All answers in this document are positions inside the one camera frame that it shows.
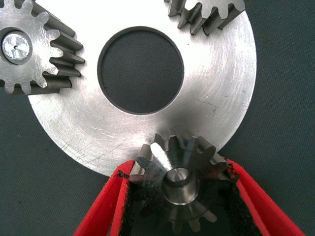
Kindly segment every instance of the small gear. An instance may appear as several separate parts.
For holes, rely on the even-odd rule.
[[[223,173],[227,169],[227,162],[202,137],[186,142],[171,136],[165,141],[155,134],[151,145],[141,148],[130,181],[139,186],[135,199],[143,201],[143,215],[156,213],[157,224],[170,221],[177,234],[184,223],[198,232],[199,218],[217,220],[209,208],[219,190],[230,187],[230,179]]]
[[[0,0],[0,86],[9,94],[56,93],[79,77],[75,32],[33,0]]]
[[[191,34],[201,27],[209,35],[216,28],[223,29],[239,14],[250,0],[164,0],[169,2],[169,16],[180,14],[178,27],[190,23]]]

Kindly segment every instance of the machined metal surface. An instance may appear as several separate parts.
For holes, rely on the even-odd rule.
[[[78,55],[87,63],[76,66],[82,77],[70,78],[71,89],[29,97],[48,135],[82,165],[111,175],[119,164],[136,158],[155,133],[167,139],[169,127],[179,135],[188,130],[202,136],[220,150],[239,127],[250,105],[256,76],[255,43],[246,13],[223,31],[206,36],[201,31],[191,35],[188,25],[186,30],[178,29],[179,16],[170,18],[169,3],[162,0],[150,4],[147,0],[121,0],[118,15],[115,10],[106,10],[117,9],[116,1],[98,1],[97,7],[73,0],[37,2],[76,29],[77,39],[84,45]],[[84,17],[73,17],[68,9]],[[166,35],[182,57],[180,91],[155,113],[137,115],[120,110],[98,83],[99,54],[113,35],[126,29],[154,29]]]
[[[196,34],[201,27],[209,35],[223,29],[243,11],[248,0],[165,0],[169,2],[169,16],[180,14],[178,27],[190,23],[190,32]]]
[[[0,85],[9,94],[42,94],[71,87],[79,77],[75,32],[32,0],[0,0]]]
[[[216,148],[202,137],[171,136],[165,141],[155,134],[151,145],[141,148],[130,181],[140,186],[135,198],[144,201],[143,215],[155,213],[160,226],[172,222],[178,234],[184,223],[198,232],[201,217],[217,220],[210,208],[219,190],[230,187],[223,173],[227,168]]]

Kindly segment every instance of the red clamp jaw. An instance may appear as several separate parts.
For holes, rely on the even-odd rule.
[[[255,226],[263,236],[304,236],[305,234],[276,205],[255,180],[237,163],[228,160],[230,172],[237,173],[236,186],[241,200],[246,204]],[[77,228],[74,236],[128,236],[127,211],[131,211],[128,202],[130,181],[128,179],[134,161],[120,165],[102,189],[87,215]]]
[[[134,161],[120,165],[74,233],[74,236],[120,236],[124,230],[126,203],[129,197],[129,174]]]
[[[305,234],[277,206],[258,183],[236,162],[228,160],[239,175],[236,185],[254,223],[263,236],[304,236]]]

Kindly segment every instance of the large metal disc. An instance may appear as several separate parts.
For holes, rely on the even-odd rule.
[[[163,0],[80,2],[38,0],[77,32],[84,45],[77,66],[81,78],[59,94],[30,96],[34,112],[54,142],[82,165],[111,175],[136,158],[155,133],[168,137],[170,127],[186,129],[221,149],[239,127],[252,98],[256,50],[252,28],[242,13],[223,31],[192,36],[169,18]],[[113,105],[97,78],[98,57],[113,35],[131,27],[149,27],[165,34],[183,59],[184,78],[174,100],[162,110],[135,115]]]

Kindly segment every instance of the circular hole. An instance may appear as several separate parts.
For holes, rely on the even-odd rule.
[[[179,92],[183,73],[175,44],[147,27],[114,35],[98,61],[98,80],[106,97],[121,110],[139,115],[167,106]]]
[[[32,44],[29,37],[21,31],[5,34],[1,41],[2,55],[15,65],[27,62],[32,54]]]
[[[199,181],[194,173],[184,168],[169,171],[163,182],[165,198],[175,205],[187,205],[198,196]]]

